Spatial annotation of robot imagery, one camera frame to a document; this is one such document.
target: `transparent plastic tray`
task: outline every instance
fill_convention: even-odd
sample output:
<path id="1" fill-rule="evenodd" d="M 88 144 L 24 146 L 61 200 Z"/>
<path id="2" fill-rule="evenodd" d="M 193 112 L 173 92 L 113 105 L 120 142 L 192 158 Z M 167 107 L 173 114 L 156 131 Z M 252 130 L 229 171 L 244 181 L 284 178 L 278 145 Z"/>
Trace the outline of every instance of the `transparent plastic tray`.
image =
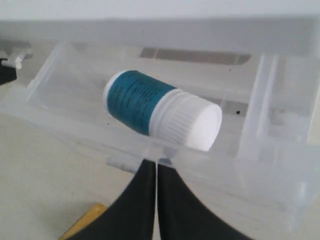
<path id="1" fill-rule="evenodd" d="M 222 127 L 211 150 L 143 136 L 109 116 L 104 86 L 125 69 L 219 104 Z M 59 43 L 0 111 L 66 141 L 93 164 L 135 172 L 143 158 L 170 157 L 197 197 L 232 226 L 252 237 L 287 235 L 319 193 L 320 147 L 306 144 L 319 69 L 312 57 Z"/>

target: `yellow object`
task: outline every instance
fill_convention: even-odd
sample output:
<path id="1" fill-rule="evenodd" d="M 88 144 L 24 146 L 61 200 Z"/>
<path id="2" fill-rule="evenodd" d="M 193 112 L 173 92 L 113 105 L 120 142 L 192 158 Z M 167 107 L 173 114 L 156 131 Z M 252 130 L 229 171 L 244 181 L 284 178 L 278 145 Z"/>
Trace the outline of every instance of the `yellow object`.
<path id="1" fill-rule="evenodd" d="M 107 210 L 107 207 L 101 203 L 96 203 L 89 211 L 87 211 L 66 233 L 58 240 L 66 240 L 81 229 L 88 226 L 95 219 Z"/>

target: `blue label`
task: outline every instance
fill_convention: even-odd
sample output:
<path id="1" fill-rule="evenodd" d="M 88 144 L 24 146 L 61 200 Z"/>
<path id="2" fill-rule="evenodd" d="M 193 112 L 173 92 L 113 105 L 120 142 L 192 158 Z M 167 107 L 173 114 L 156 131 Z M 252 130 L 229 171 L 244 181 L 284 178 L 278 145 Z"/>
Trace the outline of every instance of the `blue label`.
<path id="1" fill-rule="evenodd" d="M 149 135 L 151 115 L 160 99 L 172 89 L 175 87 L 139 71 L 126 71 L 109 90 L 108 111 L 129 128 Z"/>

